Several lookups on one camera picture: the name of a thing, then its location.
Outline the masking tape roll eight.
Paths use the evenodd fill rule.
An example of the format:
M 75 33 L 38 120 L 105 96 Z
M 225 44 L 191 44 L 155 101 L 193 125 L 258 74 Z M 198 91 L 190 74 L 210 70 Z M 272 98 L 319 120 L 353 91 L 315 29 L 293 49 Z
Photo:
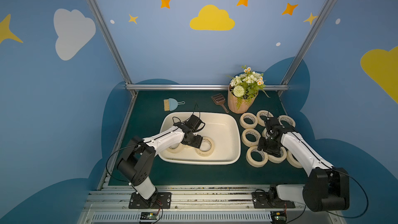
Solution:
M 170 152 L 170 153 L 179 153 L 179 152 L 183 151 L 184 148 L 185 148 L 184 144 L 178 143 L 178 144 L 175 144 L 175 145 L 172 145 L 172 146 L 168 147 L 167 151 Z

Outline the masking tape roll ten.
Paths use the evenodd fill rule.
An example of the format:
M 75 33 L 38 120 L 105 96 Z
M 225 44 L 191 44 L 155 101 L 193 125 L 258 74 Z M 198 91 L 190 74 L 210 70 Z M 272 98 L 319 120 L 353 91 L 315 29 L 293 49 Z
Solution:
M 203 137 L 202 144 L 195 152 L 201 157 L 208 157 L 213 154 L 215 150 L 215 143 L 209 137 Z

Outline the masking tape roll eleven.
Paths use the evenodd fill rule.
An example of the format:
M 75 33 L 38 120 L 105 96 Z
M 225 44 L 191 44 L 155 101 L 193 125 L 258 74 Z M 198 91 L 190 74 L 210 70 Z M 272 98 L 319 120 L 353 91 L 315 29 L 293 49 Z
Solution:
M 295 168 L 302 169 L 303 166 L 295 159 L 290 150 L 287 151 L 287 161 Z

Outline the masking tape roll twelve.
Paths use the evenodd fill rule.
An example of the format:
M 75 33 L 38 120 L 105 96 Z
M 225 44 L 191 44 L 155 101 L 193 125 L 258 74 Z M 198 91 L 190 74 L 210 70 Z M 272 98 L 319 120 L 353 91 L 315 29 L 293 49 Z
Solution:
M 268 154 L 258 150 L 257 146 L 252 146 L 246 152 L 246 161 L 254 168 L 261 168 L 267 164 Z

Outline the masking tape roll six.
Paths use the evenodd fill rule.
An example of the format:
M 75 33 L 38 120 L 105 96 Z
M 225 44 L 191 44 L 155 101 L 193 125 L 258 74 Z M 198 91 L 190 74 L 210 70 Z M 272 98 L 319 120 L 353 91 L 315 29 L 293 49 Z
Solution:
M 255 129 L 245 129 L 241 135 L 241 141 L 247 147 L 258 146 L 261 134 Z

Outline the masking tape roll four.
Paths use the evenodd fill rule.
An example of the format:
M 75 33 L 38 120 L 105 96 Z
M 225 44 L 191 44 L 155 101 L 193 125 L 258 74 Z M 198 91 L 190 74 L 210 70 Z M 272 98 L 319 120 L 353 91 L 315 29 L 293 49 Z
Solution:
M 295 126 L 296 126 L 295 120 L 294 120 L 293 118 L 291 118 L 290 116 L 287 116 L 287 115 L 280 115 L 280 116 L 278 117 L 278 121 L 279 121 L 279 123 L 280 123 L 281 125 L 286 125 L 286 124 L 288 124 L 288 125 L 290 125 L 290 126 L 292 126 L 292 127 L 295 127 Z

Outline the masking tape roll two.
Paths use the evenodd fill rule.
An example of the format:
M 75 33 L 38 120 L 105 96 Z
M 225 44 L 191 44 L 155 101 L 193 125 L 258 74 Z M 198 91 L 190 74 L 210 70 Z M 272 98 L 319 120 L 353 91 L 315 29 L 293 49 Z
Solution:
M 274 117 L 274 115 L 266 110 L 258 111 L 257 114 L 258 124 L 265 127 L 265 122 L 269 119 Z

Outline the masking tape roll three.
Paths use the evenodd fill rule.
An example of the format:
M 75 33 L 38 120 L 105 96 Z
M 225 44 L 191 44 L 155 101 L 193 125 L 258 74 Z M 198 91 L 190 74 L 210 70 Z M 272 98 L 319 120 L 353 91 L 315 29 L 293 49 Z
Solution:
M 239 123 L 244 129 L 254 129 L 258 125 L 258 118 L 252 113 L 244 113 L 241 115 Z

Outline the cream plastic storage tray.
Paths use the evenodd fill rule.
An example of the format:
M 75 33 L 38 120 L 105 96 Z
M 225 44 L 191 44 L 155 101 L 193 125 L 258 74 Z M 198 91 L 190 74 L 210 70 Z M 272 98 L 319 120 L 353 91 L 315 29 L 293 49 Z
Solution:
M 185 146 L 179 153 L 162 151 L 159 157 L 170 163 L 193 165 L 227 165 L 233 164 L 240 157 L 241 142 L 236 120 L 221 113 L 195 113 L 204 123 L 205 127 L 199 132 L 202 137 L 209 137 L 215 143 L 215 150 L 208 157 L 201 157 L 195 148 Z

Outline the masking tape roll one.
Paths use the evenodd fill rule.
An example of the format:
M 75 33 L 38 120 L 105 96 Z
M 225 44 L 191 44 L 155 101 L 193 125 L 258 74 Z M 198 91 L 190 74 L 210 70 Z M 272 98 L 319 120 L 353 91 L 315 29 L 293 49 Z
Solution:
M 269 134 L 267 133 L 267 129 L 266 129 L 266 128 L 264 128 L 264 130 L 262 131 L 262 136 L 263 136 L 264 138 L 268 139 Z

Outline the masking tape roll five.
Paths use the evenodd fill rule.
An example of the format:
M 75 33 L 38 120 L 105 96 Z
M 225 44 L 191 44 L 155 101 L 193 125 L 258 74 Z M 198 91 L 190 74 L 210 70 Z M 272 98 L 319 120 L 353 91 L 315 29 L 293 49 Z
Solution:
M 268 154 L 268 160 L 269 162 L 275 163 L 275 164 L 280 164 L 283 161 L 285 161 L 287 158 L 287 151 L 284 147 L 281 147 L 279 152 L 271 152 Z

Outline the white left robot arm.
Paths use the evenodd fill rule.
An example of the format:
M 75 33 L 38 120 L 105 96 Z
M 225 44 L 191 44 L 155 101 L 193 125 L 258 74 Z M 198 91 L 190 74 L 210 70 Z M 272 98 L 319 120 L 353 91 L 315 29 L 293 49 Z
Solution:
M 116 169 L 127 179 L 144 200 L 154 198 L 157 191 L 149 178 L 155 157 L 175 144 L 184 144 L 200 148 L 203 137 L 197 133 L 205 127 L 198 120 L 178 122 L 157 135 L 137 139 L 133 138 L 115 163 Z

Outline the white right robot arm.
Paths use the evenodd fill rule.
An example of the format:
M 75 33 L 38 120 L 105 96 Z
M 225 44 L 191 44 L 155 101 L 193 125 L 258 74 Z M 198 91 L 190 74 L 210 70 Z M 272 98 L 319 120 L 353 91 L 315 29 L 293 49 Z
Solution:
M 268 138 L 260 138 L 258 150 L 269 156 L 278 155 L 282 148 L 291 152 L 305 170 L 308 179 L 304 186 L 277 185 L 273 193 L 281 201 L 306 205 L 313 212 L 349 209 L 349 175 L 319 155 L 292 126 L 280 124 L 277 117 L 267 118 Z

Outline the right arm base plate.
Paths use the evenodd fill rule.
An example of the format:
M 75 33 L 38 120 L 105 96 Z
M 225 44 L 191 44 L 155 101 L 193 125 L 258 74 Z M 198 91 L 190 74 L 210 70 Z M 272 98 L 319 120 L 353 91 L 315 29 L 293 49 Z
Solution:
M 251 193 L 254 208 L 295 208 L 292 201 L 285 201 L 280 199 L 275 194 L 268 192 L 256 191 Z

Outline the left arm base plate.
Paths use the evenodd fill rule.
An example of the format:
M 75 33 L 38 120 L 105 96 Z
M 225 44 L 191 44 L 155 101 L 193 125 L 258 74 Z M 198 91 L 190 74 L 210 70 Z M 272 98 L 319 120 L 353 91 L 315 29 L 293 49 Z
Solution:
M 155 192 L 149 199 L 144 199 L 138 193 L 132 193 L 129 209 L 150 209 L 150 208 L 159 208 L 170 209 L 171 207 L 171 192 Z

